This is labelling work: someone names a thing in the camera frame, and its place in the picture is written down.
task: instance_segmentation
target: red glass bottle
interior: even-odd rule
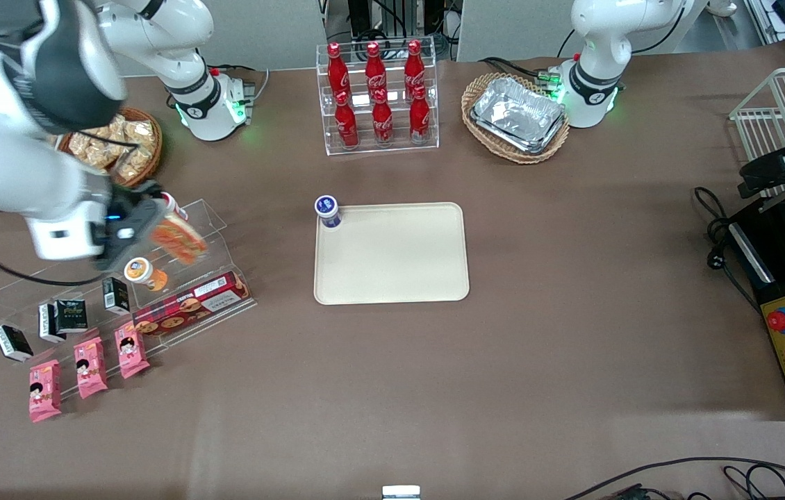
[[[342,148],[351,151],[358,148],[358,128],[355,124],[355,113],[349,107],[349,99],[346,94],[337,94],[336,103],[338,108],[334,112],[334,117],[338,123],[338,133],[342,140]]]
[[[335,98],[338,94],[344,94],[348,99],[352,95],[352,90],[349,86],[349,70],[346,63],[340,59],[340,44],[337,42],[328,44],[328,57],[328,82],[331,91]]]
[[[427,88],[423,85],[413,90],[411,102],[411,142],[418,146],[430,139],[430,105],[427,104]]]
[[[371,112],[374,118],[374,139],[380,148],[389,148],[393,143],[393,111],[386,103],[386,89],[377,89],[371,95],[374,97],[374,110]]]
[[[411,101],[415,88],[424,86],[424,60],[420,57],[420,40],[408,42],[408,60],[405,62],[405,101]]]
[[[380,60],[380,44],[377,42],[367,43],[367,64],[365,65],[365,79],[367,80],[367,95],[371,102],[374,101],[374,93],[383,89],[383,97],[386,97],[386,66]]]

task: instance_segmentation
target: beige tray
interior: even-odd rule
[[[459,301],[470,292],[457,203],[341,206],[316,221],[315,300],[325,305]]]

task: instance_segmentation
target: clear acrylic shelf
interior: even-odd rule
[[[179,260],[173,259],[161,248],[154,248],[151,252],[144,255],[155,267],[164,270],[168,275],[167,288],[161,292],[150,292],[142,285],[134,285],[123,276],[115,276],[128,286],[130,292],[131,313],[144,308],[151,303],[157,303],[170,295],[183,291],[192,285],[209,281],[213,276],[219,276],[224,272],[235,272],[241,279],[245,276],[241,269],[235,265],[229,250],[226,247],[223,235],[219,231],[226,227],[223,219],[205,203],[198,200],[183,208],[189,215],[189,222],[192,227],[204,237],[208,250],[199,256],[193,265],[183,265]],[[69,265],[54,265],[35,273],[40,278],[55,279],[55,281],[74,281],[74,274]],[[97,328],[97,332],[91,333],[69,333],[68,339],[60,344],[51,344],[40,339],[38,335],[38,306],[48,301],[57,299],[77,299],[84,298],[87,303],[87,318],[90,328]],[[164,335],[143,335],[142,341],[145,343],[146,356],[151,358],[161,352],[167,351],[170,347],[180,342],[193,338],[211,326],[241,313],[241,311],[256,304],[251,296],[244,301],[239,301],[224,310],[219,310],[211,316],[205,317],[195,325],[181,328]],[[114,344],[114,330],[132,320],[131,314],[123,316],[109,312],[103,307],[103,292],[101,292],[101,281],[82,285],[82,287],[52,287],[52,285],[41,285],[31,281],[15,281],[6,287],[0,288],[0,325],[17,327],[25,334],[25,340],[31,345],[34,356],[30,360],[18,363],[9,363],[27,368],[48,360],[59,361],[60,366],[60,387],[62,388],[62,399],[68,399],[77,394],[78,383],[74,366],[74,346],[79,342],[84,342],[90,338],[99,336],[103,341],[104,355],[106,355],[107,375],[113,377],[120,373],[117,364],[117,349]]]
[[[315,67],[319,82],[319,106],[322,109],[322,126],[325,137],[325,151],[328,156],[371,151],[401,151],[402,149],[431,149],[439,147],[439,87],[436,77],[436,48],[432,37],[418,37],[423,47],[421,59],[424,61],[424,86],[427,88],[427,104],[430,106],[430,136],[427,144],[416,145],[411,142],[411,104],[405,101],[405,62],[408,60],[408,41],[414,38],[377,40],[380,44],[383,65],[386,66],[386,89],[392,110],[392,144],[380,148],[374,141],[374,124],[371,119],[373,107],[367,95],[365,65],[367,64],[367,41],[340,44],[340,57],[349,69],[349,82],[352,89],[352,111],[358,128],[360,144],[357,149],[348,151],[336,128],[334,112],[336,103],[328,82],[328,45],[318,45]]]

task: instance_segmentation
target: wicker basket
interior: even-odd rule
[[[474,135],[482,145],[495,155],[500,156],[500,158],[506,158],[521,165],[541,163],[545,159],[550,158],[550,156],[553,156],[557,149],[561,148],[562,143],[565,142],[566,137],[568,137],[568,118],[566,118],[566,121],[562,124],[559,132],[556,133],[544,151],[539,155],[529,155],[519,151],[516,146],[513,146],[509,142],[506,142],[506,140],[503,140],[478,126],[478,124],[475,124],[470,118],[470,108],[479,100],[479,97],[481,97],[485,92],[485,89],[488,88],[488,84],[496,78],[505,76],[512,77],[530,91],[538,92],[539,94],[541,92],[541,89],[535,85],[535,83],[529,82],[529,80],[526,80],[521,76],[507,75],[506,73],[489,73],[488,75],[480,76],[466,86],[466,90],[463,91],[463,96],[460,98],[460,110],[463,123],[466,124],[466,128],[470,129],[472,135]]]
[[[151,123],[151,129],[155,133],[155,151],[152,153],[151,158],[148,162],[146,162],[142,171],[139,171],[135,177],[131,177],[129,179],[122,179],[117,175],[112,175],[112,181],[114,183],[120,184],[126,187],[135,186],[138,183],[144,181],[147,177],[151,177],[152,174],[155,173],[155,170],[158,169],[158,164],[161,162],[161,148],[164,146],[164,138],[163,134],[161,133],[161,127],[158,126],[158,122],[155,121],[155,118],[152,117],[150,114],[146,113],[145,111],[135,110],[135,108],[120,108],[119,113],[124,117],[126,121],[129,122],[144,122],[148,121]],[[63,153],[67,153],[69,155],[72,154],[71,149],[68,148],[69,143],[72,141],[72,134],[66,133],[62,140],[59,142],[59,151]],[[107,172],[113,171],[116,162],[110,162],[110,164],[106,167]]]

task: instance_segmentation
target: yogurt cup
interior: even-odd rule
[[[315,212],[326,228],[335,228],[340,225],[340,208],[335,197],[319,196],[319,199],[315,200]]]
[[[148,259],[135,257],[124,266],[124,278],[130,283],[145,285],[152,292],[161,291],[167,285],[167,273],[155,269]]]
[[[164,201],[167,202],[167,208],[176,212],[177,215],[182,217],[183,221],[189,220],[189,214],[185,212],[182,208],[180,208],[179,203],[176,202],[176,199],[170,195],[167,191],[161,191],[161,197],[164,198]]]

